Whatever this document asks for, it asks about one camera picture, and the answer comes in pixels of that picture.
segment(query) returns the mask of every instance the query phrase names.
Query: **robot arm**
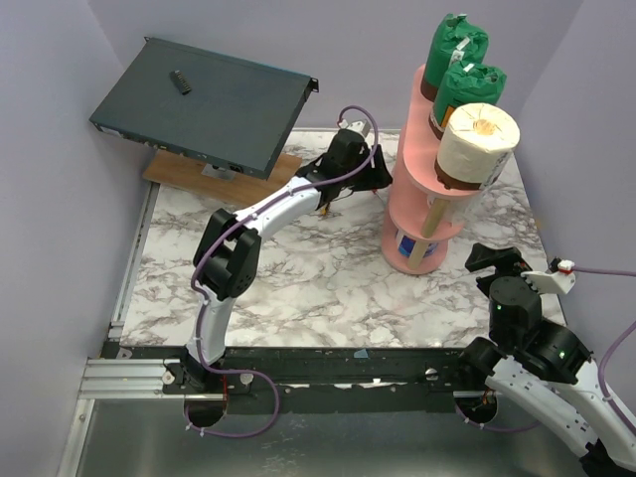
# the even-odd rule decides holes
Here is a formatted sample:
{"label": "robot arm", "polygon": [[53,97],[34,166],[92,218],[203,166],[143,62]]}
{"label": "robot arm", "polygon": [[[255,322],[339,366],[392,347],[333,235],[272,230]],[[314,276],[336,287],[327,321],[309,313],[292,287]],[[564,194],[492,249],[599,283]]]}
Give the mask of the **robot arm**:
{"label": "robot arm", "polygon": [[477,286],[490,300],[492,341],[477,338],[463,359],[486,376],[487,386],[514,400],[582,457],[589,475],[636,475],[636,436],[603,396],[591,353],[574,333],[542,315],[541,293],[567,293],[574,286],[571,262],[556,260],[551,272],[535,272],[516,248],[493,250],[476,243],[466,268],[491,265],[496,272],[477,278]]}
{"label": "robot arm", "polygon": [[[207,259],[200,276],[200,285],[205,289],[209,301],[202,301],[203,322],[201,326],[201,348],[207,363],[214,363],[225,352],[226,331],[237,298],[253,283],[258,267],[260,245],[276,232],[299,217],[329,204],[344,189],[370,191],[387,187],[392,177],[387,170],[382,147],[376,149],[373,160],[355,176],[337,183],[320,185],[330,179],[339,178],[365,161],[370,148],[365,142],[369,133],[367,121],[358,121],[340,129],[334,136],[327,152],[315,161],[301,167],[285,187],[272,197],[284,196],[261,214],[260,210],[272,197],[251,207],[231,214],[223,209],[210,218],[197,252],[195,265],[205,252],[229,227],[241,220],[253,217],[229,240],[219,246]],[[290,194],[293,190],[303,190]],[[191,357],[200,361],[197,350],[197,332],[187,344]]]}

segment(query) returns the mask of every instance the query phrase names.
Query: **purple wall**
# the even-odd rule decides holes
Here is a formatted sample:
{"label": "purple wall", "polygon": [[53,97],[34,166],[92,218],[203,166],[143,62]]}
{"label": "purple wall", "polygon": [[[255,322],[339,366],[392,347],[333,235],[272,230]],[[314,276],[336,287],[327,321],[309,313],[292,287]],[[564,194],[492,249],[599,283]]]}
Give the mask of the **purple wall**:
{"label": "purple wall", "polygon": [[412,76],[448,12],[468,13],[491,36],[486,55],[508,74],[502,105],[516,115],[581,0],[88,0],[124,65],[157,36],[312,75],[299,126],[334,126],[340,109],[366,107],[402,127]]}
{"label": "purple wall", "polygon": [[[517,153],[548,253],[636,270],[636,3],[586,0],[521,114]],[[636,320],[636,280],[580,275],[562,301],[598,357]],[[636,336],[608,381],[636,410]]]}
{"label": "purple wall", "polygon": [[0,468],[53,476],[104,337],[146,151],[87,122],[122,66],[84,0],[0,15]]}

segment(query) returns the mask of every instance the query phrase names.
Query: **marble surface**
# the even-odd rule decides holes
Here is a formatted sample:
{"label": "marble surface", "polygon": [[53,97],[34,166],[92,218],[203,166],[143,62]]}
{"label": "marble surface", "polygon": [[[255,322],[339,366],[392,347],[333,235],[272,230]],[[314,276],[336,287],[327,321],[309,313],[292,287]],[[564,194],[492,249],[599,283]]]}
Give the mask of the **marble surface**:
{"label": "marble surface", "polygon": [[[284,152],[305,160],[326,150],[333,132],[293,131]],[[396,134],[382,134],[393,168]],[[519,170],[509,161],[499,181],[468,213],[448,257],[428,275],[390,267],[381,250],[388,191],[356,193],[329,215],[304,216],[263,245],[258,276],[241,296],[227,344],[234,346],[454,347],[488,329],[488,303],[463,267],[472,243],[517,246],[535,269],[546,256]],[[130,298],[122,345],[183,345],[192,333],[198,295],[190,289],[192,257],[213,199],[161,186]],[[562,323],[554,297],[544,313]]]}

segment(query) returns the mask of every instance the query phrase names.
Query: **white label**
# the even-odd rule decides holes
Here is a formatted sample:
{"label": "white label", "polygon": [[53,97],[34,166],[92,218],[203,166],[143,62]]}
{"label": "white label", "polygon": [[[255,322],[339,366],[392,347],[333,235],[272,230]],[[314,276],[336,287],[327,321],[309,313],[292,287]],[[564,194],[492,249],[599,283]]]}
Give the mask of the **white label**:
{"label": "white label", "polygon": [[448,62],[448,66],[451,67],[453,64],[457,62],[461,62],[462,58],[464,58],[464,52],[461,50],[455,50],[453,54],[450,56],[450,61]]}
{"label": "white label", "polygon": [[455,50],[462,51],[466,46],[470,43],[470,38],[464,38],[459,44],[455,47]]}
{"label": "white label", "polygon": [[215,179],[221,179],[222,181],[231,181],[237,173],[221,167],[215,169],[212,164],[207,164],[206,167],[203,168],[203,171],[201,171],[201,174],[214,177]]}
{"label": "white label", "polygon": [[464,48],[466,48],[466,45],[468,45],[469,43],[470,43],[470,38],[466,37],[457,44],[457,46],[455,47],[455,50],[450,56],[450,61],[448,62],[449,67],[453,63],[461,62],[461,60],[464,58]]}
{"label": "white label", "polygon": [[480,190],[483,191],[484,189],[493,185],[493,183],[497,180],[497,178],[501,174],[501,171],[504,170],[504,166],[506,166],[508,159],[510,159],[510,156],[512,155],[513,155],[512,151],[502,152],[502,154],[497,158],[497,162],[495,162],[495,168],[491,171],[490,175],[482,183],[482,185],[479,186]]}
{"label": "white label", "polygon": [[101,132],[105,132],[106,134],[110,134],[111,136],[121,137],[121,134],[119,134],[119,132],[115,131],[114,129],[108,129],[107,127],[100,126],[99,130]]}
{"label": "white label", "polygon": [[439,125],[439,123],[437,122],[437,119],[435,118],[435,114],[433,113],[433,109],[430,109],[430,122],[432,123],[433,126],[435,126],[435,129],[437,129],[439,132],[444,132],[444,129],[446,129],[445,127],[441,127]]}

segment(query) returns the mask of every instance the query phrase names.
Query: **small label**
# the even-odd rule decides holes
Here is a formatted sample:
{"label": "small label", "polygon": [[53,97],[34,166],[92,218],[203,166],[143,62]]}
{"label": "small label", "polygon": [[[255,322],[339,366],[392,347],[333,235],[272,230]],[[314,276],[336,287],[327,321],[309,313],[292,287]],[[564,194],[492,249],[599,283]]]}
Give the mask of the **small label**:
{"label": "small label", "polygon": [[433,113],[433,109],[430,110],[430,123],[433,125],[433,127],[435,129],[437,129],[439,132],[444,132],[444,129],[439,125],[439,123],[437,122],[437,118],[435,117],[435,114]]}
{"label": "small label", "polygon": [[99,126],[99,130],[101,132],[105,132],[106,134],[110,134],[111,136],[121,137],[121,134],[119,134],[119,132],[115,131],[114,129],[109,129],[107,127]]}
{"label": "small label", "polygon": [[[415,240],[409,238],[404,235],[404,232],[397,232],[396,235],[397,240],[397,249],[404,256],[410,256],[413,253],[413,248],[415,247]],[[424,258],[432,255],[437,249],[437,242],[430,243],[426,252],[424,253]]]}
{"label": "small label", "polygon": [[459,42],[457,47],[455,47],[455,50],[459,50],[461,52],[464,48],[466,48],[466,45],[468,45],[469,43],[470,43],[470,38],[466,37],[461,42]]}
{"label": "small label", "polygon": [[215,168],[212,164],[207,164],[206,167],[203,168],[203,171],[201,171],[201,174],[214,177],[215,179],[221,179],[222,181],[231,181],[237,173],[221,167]]}
{"label": "small label", "polygon": [[461,50],[455,50],[453,54],[450,56],[450,61],[448,62],[448,66],[451,67],[453,64],[457,62],[461,62],[464,58],[464,52]]}
{"label": "small label", "polygon": [[462,61],[462,59],[464,58],[464,48],[466,48],[466,45],[468,45],[469,43],[470,43],[470,38],[466,37],[457,44],[457,46],[455,47],[455,50],[450,56],[450,61],[448,62],[449,67],[454,63]]}
{"label": "small label", "polygon": [[446,107],[446,112],[444,113],[444,118],[441,120],[442,129],[446,129],[446,124],[448,124],[448,121],[450,120],[450,115],[453,113],[454,110],[455,110],[455,106],[447,106]]}
{"label": "small label", "polygon": [[484,189],[494,184],[497,178],[499,178],[501,171],[504,170],[504,167],[506,166],[508,159],[510,159],[510,156],[512,155],[513,155],[512,151],[502,152],[502,154],[497,158],[497,161],[495,162],[495,167],[490,173],[490,175],[488,176],[488,178],[482,183],[481,186],[479,186],[480,190],[483,191]]}

